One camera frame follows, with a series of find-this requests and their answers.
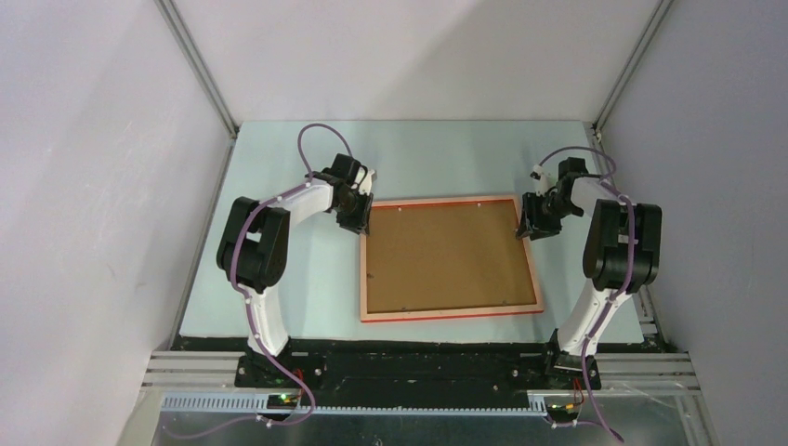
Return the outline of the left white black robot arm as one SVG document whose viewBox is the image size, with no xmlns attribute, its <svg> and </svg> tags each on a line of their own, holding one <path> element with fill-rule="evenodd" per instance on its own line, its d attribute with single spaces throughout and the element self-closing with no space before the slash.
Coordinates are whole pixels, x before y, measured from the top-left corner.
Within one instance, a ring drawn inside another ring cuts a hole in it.
<svg viewBox="0 0 788 446">
<path fill-rule="evenodd" d="M 357 159 L 336 155 L 331 166 L 307 173 L 303 182 L 266 201 L 237 198 L 217 248 L 217 266 L 243 297 L 249 324 L 248 345 L 264 355 L 257 373 L 272 387 L 294 374 L 283 355 L 290 340 L 282 315 L 278 283 L 288 261 L 290 232 L 318 214 L 335 214 L 337 225 L 369 233 L 376 172 Z"/>
</svg>

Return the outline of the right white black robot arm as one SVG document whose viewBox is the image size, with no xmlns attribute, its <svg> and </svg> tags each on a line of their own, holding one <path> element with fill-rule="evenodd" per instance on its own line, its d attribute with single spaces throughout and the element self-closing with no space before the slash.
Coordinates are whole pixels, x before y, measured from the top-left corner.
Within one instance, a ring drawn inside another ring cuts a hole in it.
<svg viewBox="0 0 788 446">
<path fill-rule="evenodd" d="M 564 388 L 590 374 L 598 342 L 621 305 L 658 274 L 663 211 L 635 203 L 609 180 L 569 157 L 549 177 L 542 164 L 531 173 L 537 187 L 522 196 L 515 236 L 536 241 L 560 234 L 567 216 L 587 216 L 582 270 L 584 288 L 571 315 L 545 345 L 540 374 L 553 388 Z"/>
</svg>

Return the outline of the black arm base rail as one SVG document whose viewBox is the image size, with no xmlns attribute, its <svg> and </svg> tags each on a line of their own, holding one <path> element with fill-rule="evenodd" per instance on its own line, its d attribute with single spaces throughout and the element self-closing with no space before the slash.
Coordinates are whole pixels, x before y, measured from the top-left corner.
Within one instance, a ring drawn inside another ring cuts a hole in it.
<svg viewBox="0 0 788 446">
<path fill-rule="evenodd" d="M 474 410 L 529 407 L 535 390 L 599 390 L 594 358 L 558 366 L 550 345 L 292 339 L 273 365 L 246 339 L 177 338 L 175 351 L 238 352 L 234 384 L 274 388 L 273 409 Z"/>
</svg>

